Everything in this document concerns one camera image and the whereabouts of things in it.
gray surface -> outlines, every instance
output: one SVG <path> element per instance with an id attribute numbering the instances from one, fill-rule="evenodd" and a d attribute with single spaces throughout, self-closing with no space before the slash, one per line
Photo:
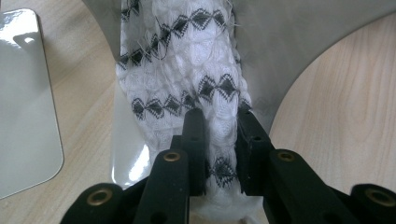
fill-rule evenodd
<path id="1" fill-rule="evenodd" d="M 82 0 L 99 23 L 116 61 L 120 59 L 121 0 Z"/>
<path id="2" fill-rule="evenodd" d="M 0 13 L 0 198 L 51 179 L 63 161 L 36 14 Z"/>

black diamond pattern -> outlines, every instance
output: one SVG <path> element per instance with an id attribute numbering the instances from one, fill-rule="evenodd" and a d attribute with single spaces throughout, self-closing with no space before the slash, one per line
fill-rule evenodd
<path id="1" fill-rule="evenodd" d="M 163 24 L 161 26 L 161 38 L 160 38 L 161 42 L 163 42 L 163 44 L 168 47 L 169 42 L 171 41 L 171 28 L 166 25 Z"/>
<path id="2" fill-rule="evenodd" d="M 204 76 L 204 78 L 199 82 L 198 96 L 211 103 L 215 88 L 215 80 L 209 76 Z"/>
<path id="3" fill-rule="evenodd" d="M 231 75 L 224 74 L 220 77 L 219 85 L 216 85 L 213 78 L 204 76 L 198 85 L 198 96 L 211 103 L 215 90 L 219 91 L 220 95 L 228 102 L 238 93 Z"/>
<path id="4" fill-rule="evenodd" d="M 163 107 L 169 113 L 175 116 L 180 116 L 181 114 L 181 102 L 179 102 L 174 96 L 169 95 L 165 101 L 165 106 Z"/>
<path id="5" fill-rule="evenodd" d="M 125 70 L 128 61 L 129 61 L 129 57 L 128 57 L 128 54 L 127 54 L 127 53 L 121 55 L 121 58 L 120 58 L 120 61 L 119 61 L 119 66 L 121 66 L 121 68 L 122 68 L 123 70 Z"/>
<path id="6" fill-rule="evenodd" d="M 143 104 L 143 101 L 141 99 L 137 98 L 132 101 L 132 111 L 134 111 L 139 119 L 145 118 L 145 105 Z"/>
<path id="7" fill-rule="evenodd" d="M 199 8 L 191 14 L 192 25 L 200 31 L 207 27 L 211 19 L 212 15 L 203 8 Z"/>
<path id="8" fill-rule="evenodd" d="M 163 105 L 159 99 L 152 99 L 148 102 L 146 109 L 157 119 L 163 118 Z"/>
<path id="9" fill-rule="evenodd" d="M 183 37 L 184 33 L 186 33 L 187 28 L 189 27 L 189 18 L 180 15 L 177 17 L 176 21 L 172 25 L 172 32 L 178 37 Z"/>
<path id="10" fill-rule="evenodd" d="M 157 35 L 154 35 L 151 38 L 151 46 L 150 46 L 149 52 L 151 52 L 152 56 L 154 56 L 156 58 L 158 57 L 158 36 Z"/>
<path id="11" fill-rule="evenodd" d="M 228 102 L 233 99 L 233 96 L 237 93 L 237 90 L 230 74 L 224 74 L 220 78 L 218 90 Z"/>
<path id="12" fill-rule="evenodd" d="M 186 107 L 188 110 L 191 110 L 195 108 L 195 101 L 192 99 L 192 97 L 189 95 L 188 92 L 183 91 L 183 95 L 181 97 L 181 103 L 183 104 L 184 107 Z"/>
<path id="13" fill-rule="evenodd" d="M 182 92 L 180 100 L 173 95 L 168 95 L 164 104 L 162 104 L 159 99 L 149 100 L 146 105 L 140 98 L 135 98 L 132 101 L 132 110 L 136 114 L 137 118 L 141 120 L 146 119 L 145 110 L 152 114 L 156 119 L 163 118 L 164 110 L 179 117 L 181 116 L 181 109 L 183 106 L 188 110 L 195 108 L 195 103 L 192 100 L 192 97 L 186 91 Z"/>
<path id="14" fill-rule="evenodd" d="M 209 168 L 209 173 L 216 179 L 216 183 L 220 188 L 230 187 L 236 178 L 236 172 L 230 164 L 230 160 L 224 157 L 216 158 L 213 167 Z"/>
<path id="15" fill-rule="evenodd" d="M 213 12 L 213 19 L 215 19 L 215 23 L 219 27 L 225 28 L 226 24 L 225 24 L 224 16 L 222 15 L 220 10 L 216 10 Z"/>
<path id="16" fill-rule="evenodd" d="M 131 11 L 138 16 L 139 15 L 139 0 L 129 0 L 127 2 L 128 7 L 121 11 L 121 20 L 129 21 L 131 17 Z"/>
<path id="17" fill-rule="evenodd" d="M 136 16 L 139 15 L 139 10 L 139 0 L 130 0 L 129 7 L 121 12 L 122 20 L 128 21 L 130 19 L 131 11 Z M 151 62 L 151 56 L 155 58 L 160 57 L 158 53 L 158 45 L 160 43 L 163 44 L 166 49 L 168 48 L 169 42 L 172 38 L 171 34 L 175 34 L 175 36 L 178 38 L 183 37 L 189 27 L 190 22 L 197 30 L 203 31 L 212 20 L 214 20 L 216 25 L 220 28 L 224 28 L 226 26 L 224 16 L 220 10 L 215 10 L 212 14 L 210 14 L 203 8 L 198 8 L 197 10 L 193 11 L 189 17 L 185 15 L 179 15 L 173 22 L 172 27 L 169 27 L 167 24 L 161 25 L 161 33 L 159 35 L 160 39 L 158 39 L 158 35 L 154 35 L 156 39 L 153 36 L 149 46 L 145 47 L 146 53 L 142 49 L 136 49 L 129 58 L 133 61 L 134 66 L 141 66 L 141 60 L 143 58 L 146 58 L 149 62 Z"/>
<path id="18" fill-rule="evenodd" d="M 143 50 L 142 49 L 134 50 L 130 58 L 133 65 L 140 66 L 141 65 L 140 62 L 142 61 L 143 58 Z"/>

light wood surface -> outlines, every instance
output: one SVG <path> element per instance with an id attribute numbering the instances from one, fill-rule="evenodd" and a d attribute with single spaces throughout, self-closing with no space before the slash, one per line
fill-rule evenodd
<path id="1" fill-rule="evenodd" d="M 3 0 L 41 18 L 64 147 L 50 181 L 0 201 L 0 223 L 59 223 L 86 188 L 110 182 L 115 69 L 104 35 L 79 0 Z M 276 147 L 298 151 L 331 186 L 396 191 L 396 15 L 360 29 L 315 60 L 277 113 Z M 202 223 L 194 219 L 191 223 Z"/>

screw hole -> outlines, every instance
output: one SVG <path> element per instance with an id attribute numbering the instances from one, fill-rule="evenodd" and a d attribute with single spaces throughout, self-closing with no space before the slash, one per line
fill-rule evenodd
<path id="1" fill-rule="evenodd" d="M 176 153 L 176 152 L 168 152 L 166 153 L 163 158 L 166 161 L 178 161 L 180 160 L 180 154 Z"/>
<path id="2" fill-rule="evenodd" d="M 152 224 L 163 224 L 163 223 L 166 222 L 167 219 L 168 219 L 168 218 L 167 218 L 167 216 L 166 216 L 165 213 L 163 213 L 163 212 L 156 212 L 156 213 L 154 213 L 154 214 L 151 215 L 150 222 L 151 222 Z"/>
<path id="3" fill-rule="evenodd" d="M 365 193 L 366 196 L 374 203 L 378 203 L 386 207 L 396 206 L 396 200 L 382 190 L 367 189 Z"/>
<path id="4" fill-rule="evenodd" d="M 113 196 L 111 189 L 99 189 L 90 194 L 87 199 L 87 204 L 92 206 L 99 206 L 106 203 Z"/>
<path id="5" fill-rule="evenodd" d="M 294 161 L 294 155 L 289 152 L 279 152 L 277 153 L 277 157 L 282 161 Z"/>

white patterned fabric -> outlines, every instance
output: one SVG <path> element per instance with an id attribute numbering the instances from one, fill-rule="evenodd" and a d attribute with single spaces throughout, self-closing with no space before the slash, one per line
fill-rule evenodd
<path id="1" fill-rule="evenodd" d="M 250 109 L 225 0 L 123 0 L 117 76 L 144 131 L 150 160 L 204 111 L 210 177 L 191 210 L 213 220 L 248 217 L 262 199 L 241 193 L 234 143 L 238 107 Z"/>

